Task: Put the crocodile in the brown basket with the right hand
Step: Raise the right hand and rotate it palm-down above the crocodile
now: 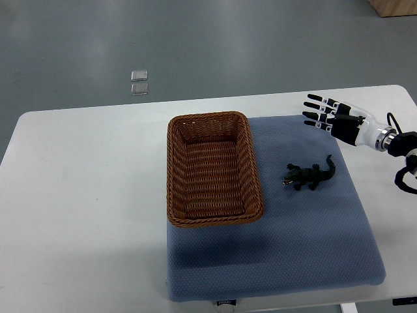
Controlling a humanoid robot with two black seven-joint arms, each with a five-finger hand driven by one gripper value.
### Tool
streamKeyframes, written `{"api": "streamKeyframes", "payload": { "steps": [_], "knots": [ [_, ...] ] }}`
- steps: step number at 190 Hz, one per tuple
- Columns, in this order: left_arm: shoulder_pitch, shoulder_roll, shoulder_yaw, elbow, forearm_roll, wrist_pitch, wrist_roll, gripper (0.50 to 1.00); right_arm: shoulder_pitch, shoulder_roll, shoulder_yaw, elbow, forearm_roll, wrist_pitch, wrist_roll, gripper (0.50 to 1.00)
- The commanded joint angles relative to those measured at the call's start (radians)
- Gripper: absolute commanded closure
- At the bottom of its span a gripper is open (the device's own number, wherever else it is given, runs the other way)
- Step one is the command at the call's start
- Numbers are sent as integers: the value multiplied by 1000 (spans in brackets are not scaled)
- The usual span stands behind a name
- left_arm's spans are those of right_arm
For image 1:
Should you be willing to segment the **black white thumb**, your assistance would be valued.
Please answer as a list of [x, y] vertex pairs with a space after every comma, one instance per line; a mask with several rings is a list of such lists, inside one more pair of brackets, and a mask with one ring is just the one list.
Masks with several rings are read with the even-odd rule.
[[345, 114], [335, 114], [335, 120], [339, 123], [362, 124], [364, 122], [363, 116], [353, 116]]

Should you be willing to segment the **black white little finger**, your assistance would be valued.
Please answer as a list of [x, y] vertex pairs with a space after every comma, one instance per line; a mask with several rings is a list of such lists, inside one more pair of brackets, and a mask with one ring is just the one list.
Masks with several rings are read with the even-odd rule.
[[338, 101], [331, 99], [331, 98], [324, 98], [320, 95], [314, 95], [314, 94], [309, 93], [307, 97], [311, 100], [325, 103], [327, 106], [336, 107], [339, 105]]

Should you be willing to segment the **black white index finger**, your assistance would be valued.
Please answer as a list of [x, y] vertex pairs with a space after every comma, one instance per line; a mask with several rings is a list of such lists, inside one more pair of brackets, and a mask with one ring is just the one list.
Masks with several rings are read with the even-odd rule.
[[332, 125], [324, 123], [324, 122], [305, 120], [304, 124], [308, 125], [308, 126], [318, 128], [318, 129], [321, 129], [321, 130], [325, 130], [327, 132], [332, 131]]

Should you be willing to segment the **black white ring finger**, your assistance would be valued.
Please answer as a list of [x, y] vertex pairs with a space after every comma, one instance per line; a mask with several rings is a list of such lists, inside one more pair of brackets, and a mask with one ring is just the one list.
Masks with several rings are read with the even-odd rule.
[[334, 101], [327, 101], [321, 103], [305, 101], [303, 105], [322, 113], [336, 113], [338, 108], [338, 105]]

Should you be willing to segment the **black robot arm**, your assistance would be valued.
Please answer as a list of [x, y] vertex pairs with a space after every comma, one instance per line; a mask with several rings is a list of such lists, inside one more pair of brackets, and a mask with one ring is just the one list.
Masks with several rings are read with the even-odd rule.
[[366, 145], [376, 151], [388, 152], [393, 157], [405, 157], [409, 172], [416, 175], [416, 133], [400, 132], [398, 124], [379, 123], [369, 112], [319, 95], [308, 95], [304, 102], [311, 111], [302, 112], [304, 123], [329, 132], [333, 137], [352, 146]]

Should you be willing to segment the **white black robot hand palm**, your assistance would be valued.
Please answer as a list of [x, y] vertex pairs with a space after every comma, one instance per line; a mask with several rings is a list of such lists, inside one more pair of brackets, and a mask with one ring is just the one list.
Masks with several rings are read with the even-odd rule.
[[393, 127], [378, 123], [372, 114], [350, 104], [340, 102], [337, 112], [332, 114], [364, 117], [362, 124], [339, 123], [335, 118], [333, 119], [331, 135], [353, 146], [366, 145], [377, 151], [385, 151], [397, 135]]

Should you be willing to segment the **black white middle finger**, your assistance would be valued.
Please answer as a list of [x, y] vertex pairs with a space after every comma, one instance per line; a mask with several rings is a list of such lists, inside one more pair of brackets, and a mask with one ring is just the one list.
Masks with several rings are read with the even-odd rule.
[[302, 112], [302, 115], [314, 121], [329, 121], [335, 118], [331, 113]]

